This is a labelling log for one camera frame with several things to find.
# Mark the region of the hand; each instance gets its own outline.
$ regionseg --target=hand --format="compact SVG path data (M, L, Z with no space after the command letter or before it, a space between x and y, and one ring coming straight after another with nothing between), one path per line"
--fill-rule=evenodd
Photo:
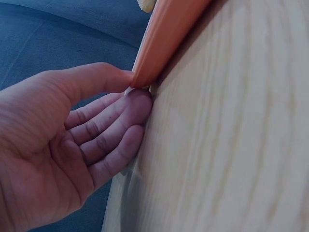
M60 220L137 153L151 107L123 92L131 72L106 63L46 71L0 91L0 228ZM114 92L76 111L82 99Z

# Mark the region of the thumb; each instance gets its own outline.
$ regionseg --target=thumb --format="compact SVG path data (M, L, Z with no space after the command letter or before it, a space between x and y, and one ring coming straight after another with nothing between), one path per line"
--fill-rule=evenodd
M34 78L42 78L43 73ZM108 63L93 63L65 70L47 71L43 78L56 85L70 100L71 107L102 92L123 92L133 75Z

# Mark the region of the orange rubber strip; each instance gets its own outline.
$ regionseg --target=orange rubber strip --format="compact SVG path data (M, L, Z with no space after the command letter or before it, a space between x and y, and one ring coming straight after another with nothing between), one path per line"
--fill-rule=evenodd
M162 72L211 0L157 0L133 72L132 88L149 86Z

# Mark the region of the blue-gray floor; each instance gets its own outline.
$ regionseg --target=blue-gray floor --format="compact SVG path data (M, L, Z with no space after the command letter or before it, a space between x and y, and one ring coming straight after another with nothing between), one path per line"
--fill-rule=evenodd
M0 0L0 89L44 70L98 61L131 70L149 17L136 0ZM109 188L33 231L101 231Z

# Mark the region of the wooden board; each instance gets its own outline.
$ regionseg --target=wooden board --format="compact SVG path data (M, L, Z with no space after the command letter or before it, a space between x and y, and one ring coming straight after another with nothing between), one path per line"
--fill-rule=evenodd
M309 4L216 1L162 82L104 232L309 231Z

